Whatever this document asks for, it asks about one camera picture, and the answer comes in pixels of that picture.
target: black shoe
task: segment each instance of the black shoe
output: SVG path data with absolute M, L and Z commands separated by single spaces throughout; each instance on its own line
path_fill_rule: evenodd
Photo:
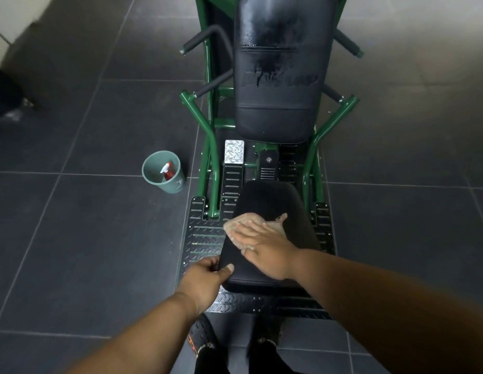
M 261 344 L 265 341 L 278 346 L 279 339 L 283 333 L 283 321 L 283 318 L 257 315 L 250 339 L 249 354 L 256 344 Z
M 222 350 L 216 334 L 213 331 L 212 324 L 210 324 L 205 314 L 201 314 L 191 327 L 190 333 L 188 334 L 188 342 L 197 357 L 201 349 L 204 348 Z

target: right hand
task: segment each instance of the right hand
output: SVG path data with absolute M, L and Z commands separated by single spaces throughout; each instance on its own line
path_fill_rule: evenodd
M 277 280 L 293 277 L 293 263 L 299 251 L 295 245 L 266 223 L 262 225 L 249 220 L 246 224 L 238 223 L 231 232 L 232 238 L 242 244 L 254 247 L 241 253 L 266 276 Z

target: black backrest pad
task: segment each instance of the black backrest pad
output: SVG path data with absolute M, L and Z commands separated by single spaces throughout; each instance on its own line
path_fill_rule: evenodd
M 280 181 L 249 181 L 241 189 L 233 217 L 254 212 L 265 220 L 275 220 L 283 213 L 288 240 L 298 248 L 320 249 L 319 241 L 304 209 L 299 194 L 292 184 Z M 234 264 L 232 276 L 223 284 L 234 293 L 259 295 L 306 295 L 294 281 L 276 281 L 261 273 L 248 262 L 240 250 L 226 237 L 220 254 L 220 267 Z
M 312 134 L 336 7 L 335 0 L 238 0 L 234 94 L 243 138 L 295 144 Z

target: brown towel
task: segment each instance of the brown towel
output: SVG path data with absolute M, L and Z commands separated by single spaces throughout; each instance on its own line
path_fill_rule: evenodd
M 226 235 L 230 238 L 232 243 L 238 249 L 241 249 L 242 251 L 247 249 L 247 248 L 253 250 L 253 247 L 251 245 L 241 244 L 239 241 L 233 239 L 231 232 L 232 231 L 238 231 L 237 223 L 246 224 L 249 220 L 253 220 L 257 224 L 263 224 L 264 222 L 266 222 L 269 226 L 271 226 L 276 231 L 278 231 L 280 234 L 282 234 L 284 237 L 286 237 L 285 230 L 283 229 L 283 221 L 287 218 L 288 218 L 287 213 L 284 213 L 282 216 L 278 217 L 276 220 L 266 222 L 261 216 L 254 214 L 253 212 L 248 212 L 246 214 L 242 214 L 240 216 L 237 216 L 235 219 L 228 220 L 226 223 L 224 223 L 223 228 L 224 228 L 224 231 L 226 232 Z

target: green bucket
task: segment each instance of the green bucket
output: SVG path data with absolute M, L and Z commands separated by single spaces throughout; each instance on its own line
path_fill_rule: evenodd
M 160 171 L 168 162 L 172 163 L 176 174 L 169 181 L 165 181 L 164 174 Z M 141 168 L 141 174 L 146 182 L 170 194 L 179 193 L 186 182 L 179 157 L 170 151 L 158 151 L 148 156 Z

